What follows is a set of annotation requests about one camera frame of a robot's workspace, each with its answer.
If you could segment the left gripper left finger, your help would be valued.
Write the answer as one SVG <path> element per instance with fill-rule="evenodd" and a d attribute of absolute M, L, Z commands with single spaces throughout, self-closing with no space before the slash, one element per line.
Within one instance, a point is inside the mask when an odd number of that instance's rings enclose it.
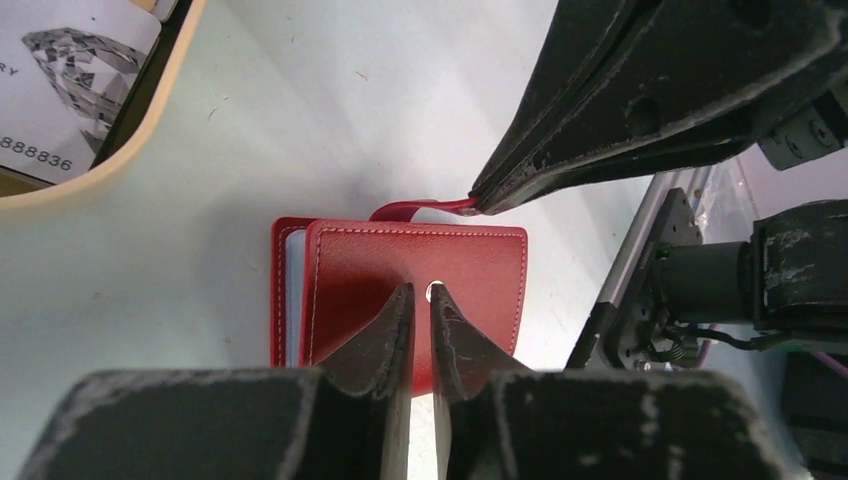
<path fill-rule="evenodd" d="M 106 370 L 58 403 L 23 479 L 403 479 L 411 284 L 309 368 Z"/>

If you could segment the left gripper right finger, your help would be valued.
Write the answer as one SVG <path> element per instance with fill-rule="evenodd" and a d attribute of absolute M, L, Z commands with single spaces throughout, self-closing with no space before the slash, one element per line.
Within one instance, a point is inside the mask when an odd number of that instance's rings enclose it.
<path fill-rule="evenodd" d="M 785 479 L 743 388 L 708 371 L 527 368 L 431 288 L 442 479 Z"/>

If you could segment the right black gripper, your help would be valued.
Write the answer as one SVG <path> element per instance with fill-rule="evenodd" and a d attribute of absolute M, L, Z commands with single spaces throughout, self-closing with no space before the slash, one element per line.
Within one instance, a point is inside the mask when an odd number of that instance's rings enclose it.
<path fill-rule="evenodd" d="M 787 170 L 847 147 L 846 72 L 843 1 L 561 1 L 471 197 L 494 215 L 757 141 Z"/>

